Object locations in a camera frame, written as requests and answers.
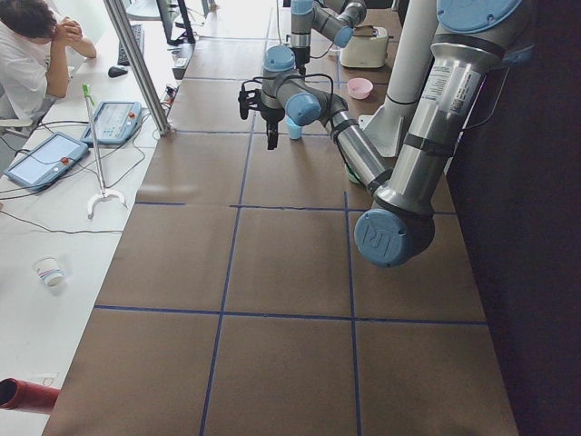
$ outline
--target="wall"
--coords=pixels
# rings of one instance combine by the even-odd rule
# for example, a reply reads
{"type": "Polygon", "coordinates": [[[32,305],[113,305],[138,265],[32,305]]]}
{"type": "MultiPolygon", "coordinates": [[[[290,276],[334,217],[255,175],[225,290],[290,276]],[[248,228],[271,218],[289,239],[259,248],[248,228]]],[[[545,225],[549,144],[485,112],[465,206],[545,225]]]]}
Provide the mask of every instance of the wall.
{"type": "Polygon", "coordinates": [[[60,15],[77,20],[84,33],[95,42],[110,23],[103,0],[46,0],[46,3],[60,15]]]}
{"type": "Polygon", "coordinates": [[[534,60],[448,172],[523,436],[581,434],[581,2],[558,3],[539,0],[534,60]]]}

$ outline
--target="blue cup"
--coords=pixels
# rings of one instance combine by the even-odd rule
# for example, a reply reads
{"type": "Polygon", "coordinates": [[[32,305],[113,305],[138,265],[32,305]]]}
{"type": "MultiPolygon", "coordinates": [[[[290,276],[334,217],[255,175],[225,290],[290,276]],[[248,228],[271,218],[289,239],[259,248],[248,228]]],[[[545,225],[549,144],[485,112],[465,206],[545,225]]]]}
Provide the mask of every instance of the blue cup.
{"type": "Polygon", "coordinates": [[[287,116],[287,127],[289,128],[290,139],[300,139],[302,136],[302,127],[296,125],[289,116],[287,116]]]}

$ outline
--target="computer keyboard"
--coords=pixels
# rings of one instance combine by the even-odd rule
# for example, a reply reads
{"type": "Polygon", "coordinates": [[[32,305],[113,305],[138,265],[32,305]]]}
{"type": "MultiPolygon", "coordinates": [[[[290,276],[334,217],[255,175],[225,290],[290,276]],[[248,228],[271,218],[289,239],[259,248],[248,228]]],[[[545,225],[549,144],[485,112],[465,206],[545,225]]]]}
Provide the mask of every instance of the computer keyboard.
{"type": "MultiPolygon", "coordinates": [[[[143,38],[143,25],[139,23],[136,25],[131,25],[131,30],[133,32],[133,36],[135,36],[135,41],[137,41],[137,45],[139,45],[139,49],[143,53],[143,48],[145,47],[144,45],[145,42],[143,38]]],[[[117,64],[123,66],[129,65],[129,58],[127,57],[127,53],[125,52],[125,49],[121,44],[121,41],[119,41],[119,54],[117,55],[117,64]]]]}

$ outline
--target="robotic arm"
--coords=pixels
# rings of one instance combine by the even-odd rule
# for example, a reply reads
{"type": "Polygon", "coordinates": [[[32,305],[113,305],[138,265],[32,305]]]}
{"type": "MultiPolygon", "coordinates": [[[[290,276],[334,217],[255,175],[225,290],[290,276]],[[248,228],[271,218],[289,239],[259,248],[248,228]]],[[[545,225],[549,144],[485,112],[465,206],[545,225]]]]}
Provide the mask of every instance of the robotic arm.
{"type": "Polygon", "coordinates": [[[269,148],[276,146],[276,124],[285,114],[297,125],[320,121],[374,199],[355,226],[359,251],[378,266],[403,264],[430,245],[435,232],[431,197],[469,109],[486,73],[501,64],[531,15],[529,0],[498,1],[493,7],[478,0],[438,1],[434,64],[393,169],[343,99],[304,83],[293,52],[283,45],[265,55],[262,89],[246,92],[242,86],[241,116],[247,117],[249,109],[261,112],[269,126],[269,148]]]}
{"type": "Polygon", "coordinates": [[[353,28],[367,14],[365,0],[292,0],[290,5],[290,48],[295,55],[296,68],[305,74],[310,60],[310,31],[316,30],[338,47],[345,47],[353,36],[353,28]],[[339,14],[335,17],[324,8],[339,14]]]}

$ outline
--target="dark hair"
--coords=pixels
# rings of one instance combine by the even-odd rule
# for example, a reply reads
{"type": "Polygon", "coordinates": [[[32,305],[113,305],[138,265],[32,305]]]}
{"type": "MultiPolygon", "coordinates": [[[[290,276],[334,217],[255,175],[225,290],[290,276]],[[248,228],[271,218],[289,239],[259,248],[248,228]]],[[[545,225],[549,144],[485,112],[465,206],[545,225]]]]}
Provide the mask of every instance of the dark hair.
{"type": "Polygon", "coordinates": [[[27,38],[50,38],[56,26],[44,0],[0,0],[0,20],[27,38]]]}

